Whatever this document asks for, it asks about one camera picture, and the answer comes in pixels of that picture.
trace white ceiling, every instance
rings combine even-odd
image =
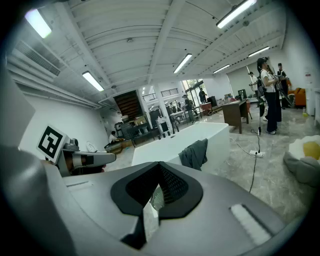
[[[24,20],[17,39],[61,71],[52,85],[98,103],[153,83],[209,78],[264,46],[281,48],[286,17],[276,1],[257,0],[223,29],[216,26],[241,1],[69,0],[39,9],[52,28],[49,36],[41,39]],[[187,53],[189,64],[174,74]],[[82,78],[88,70],[104,91]]]

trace air vent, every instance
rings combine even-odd
[[[44,69],[48,70],[50,73],[54,74],[55,76],[59,76],[60,70],[52,65],[49,61],[43,58],[39,53],[34,51],[29,45],[25,42],[20,41],[15,48],[27,56],[29,59],[33,60],[35,63],[43,67]]]

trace window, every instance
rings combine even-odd
[[[194,100],[193,104],[194,104],[195,107],[199,107],[200,106],[199,100],[198,100],[198,96],[197,96],[197,89],[191,91],[192,96],[193,96],[193,100]]]
[[[192,96],[191,96],[191,92],[190,92],[190,91],[188,91],[188,92],[186,93],[186,95],[187,95],[187,97],[188,97],[189,100],[192,100]]]
[[[198,83],[198,80],[197,79],[187,80],[187,83],[189,84],[190,88],[192,88],[195,84]]]
[[[186,80],[182,81],[183,87],[184,87],[184,91],[189,90],[189,86]]]

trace yellow pillow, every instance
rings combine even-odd
[[[303,152],[306,157],[313,157],[316,160],[320,158],[320,146],[314,141],[304,143]]]

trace brown desk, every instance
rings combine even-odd
[[[203,110],[203,115],[204,116],[208,115],[209,110],[212,109],[211,102],[208,102],[208,103],[205,103],[205,104],[201,104],[200,106],[201,106],[201,108]]]
[[[246,100],[224,104],[222,110],[224,122],[230,126],[239,127],[239,132],[242,134],[241,118],[246,118],[246,123],[249,124]]]

